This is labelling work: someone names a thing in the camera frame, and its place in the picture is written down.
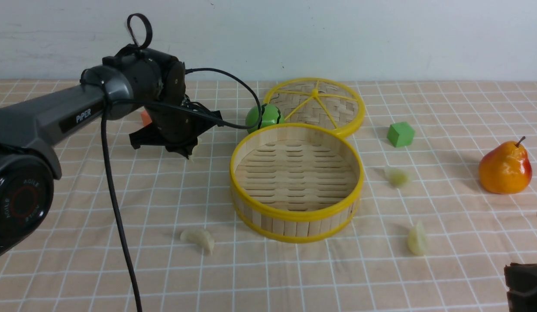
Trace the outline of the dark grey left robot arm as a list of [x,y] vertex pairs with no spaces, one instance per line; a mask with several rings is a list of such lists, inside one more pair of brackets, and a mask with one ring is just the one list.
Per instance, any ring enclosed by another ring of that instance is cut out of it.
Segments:
[[145,107],[151,122],[130,134],[132,148],[191,156],[198,136],[222,117],[190,101],[186,73],[177,57],[126,46],[84,70],[77,86],[0,108],[0,256],[49,212],[62,176],[54,147],[97,118],[118,120]]

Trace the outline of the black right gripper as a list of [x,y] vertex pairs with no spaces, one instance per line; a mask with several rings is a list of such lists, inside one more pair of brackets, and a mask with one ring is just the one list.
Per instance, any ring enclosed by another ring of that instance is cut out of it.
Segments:
[[537,263],[510,263],[504,267],[510,312],[537,312]]

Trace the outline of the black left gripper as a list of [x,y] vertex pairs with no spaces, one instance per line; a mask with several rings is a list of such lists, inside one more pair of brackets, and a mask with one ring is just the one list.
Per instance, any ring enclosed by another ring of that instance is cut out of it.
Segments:
[[221,126],[219,111],[212,112],[202,104],[190,101],[185,93],[166,93],[159,105],[146,105],[145,110],[152,122],[129,135],[132,148],[141,146],[164,146],[189,159],[198,144],[198,136],[214,126]]

